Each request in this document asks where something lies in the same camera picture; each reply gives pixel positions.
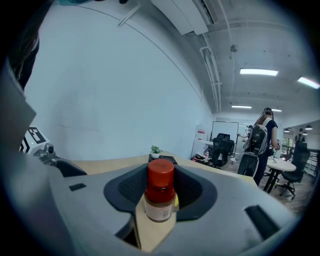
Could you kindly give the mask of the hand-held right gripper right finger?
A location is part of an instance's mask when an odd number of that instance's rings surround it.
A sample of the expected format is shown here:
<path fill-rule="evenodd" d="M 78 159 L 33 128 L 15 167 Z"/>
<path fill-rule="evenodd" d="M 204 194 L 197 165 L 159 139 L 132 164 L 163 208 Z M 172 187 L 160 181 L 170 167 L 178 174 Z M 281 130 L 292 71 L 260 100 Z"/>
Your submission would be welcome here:
<path fill-rule="evenodd" d="M 157 256 L 265 256 L 297 223 L 278 200 L 245 180 L 176 165 L 176 223 Z"/>

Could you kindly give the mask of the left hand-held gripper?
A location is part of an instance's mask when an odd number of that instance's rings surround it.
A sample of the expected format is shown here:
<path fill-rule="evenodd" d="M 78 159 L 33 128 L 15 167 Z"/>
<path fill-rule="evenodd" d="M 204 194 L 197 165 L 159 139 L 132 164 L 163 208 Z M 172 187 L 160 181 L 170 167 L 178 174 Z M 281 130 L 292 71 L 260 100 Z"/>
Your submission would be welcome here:
<path fill-rule="evenodd" d="M 30 126 L 27 129 L 20 144 L 19 152 L 37 157 L 43 164 L 58 168 L 64 178 L 87 174 L 69 160 L 57 156 L 54 145 L 35 126 Z"/>

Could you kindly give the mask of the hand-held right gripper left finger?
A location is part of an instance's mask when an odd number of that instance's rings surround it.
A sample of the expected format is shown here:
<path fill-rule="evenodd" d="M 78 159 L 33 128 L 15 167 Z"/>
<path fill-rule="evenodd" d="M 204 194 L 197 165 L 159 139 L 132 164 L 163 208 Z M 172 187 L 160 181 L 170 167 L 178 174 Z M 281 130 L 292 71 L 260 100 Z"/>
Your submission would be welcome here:
<path fill-rule="evenodd" d="M 50 173 L 56 206 L 76 256 L 144 256 L 125 238 L 137 230 L 136 206 L 147 186 L 147 165 L 94 175 Z"/>

